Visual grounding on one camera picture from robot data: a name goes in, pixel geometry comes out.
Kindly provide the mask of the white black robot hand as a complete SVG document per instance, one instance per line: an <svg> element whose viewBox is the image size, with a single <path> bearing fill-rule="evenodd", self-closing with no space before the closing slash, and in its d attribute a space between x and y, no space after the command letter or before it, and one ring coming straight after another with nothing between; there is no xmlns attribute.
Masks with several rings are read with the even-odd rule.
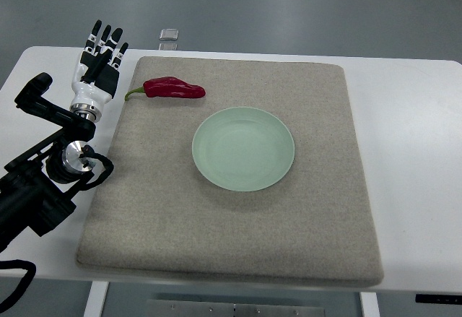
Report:
<svg viewBox="0 0 462 317"><path fill-rule="evenodd" d="M93 123L101 119L105 105L115 96L119 68L128 49L128 43L118 46L123 34L121 28L102 25L97 20L93 26L71 83L74 99L70 111Z"/></svg>

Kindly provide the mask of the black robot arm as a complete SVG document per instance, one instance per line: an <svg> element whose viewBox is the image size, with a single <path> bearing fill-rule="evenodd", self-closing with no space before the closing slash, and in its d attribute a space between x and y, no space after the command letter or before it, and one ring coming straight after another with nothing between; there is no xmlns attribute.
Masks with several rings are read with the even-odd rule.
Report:
<svg viewBox="0 0 462 317"><path fill-rule="evenodd" d="M75 141L88 142L96 125L43 98L53 82L43 72L33 77L15 98L24 112L60 129L5 165L1 178L1 249L26 228L43 236L61 224L76 206L73 197L92 178L65 166L63 151Z"/></svg>

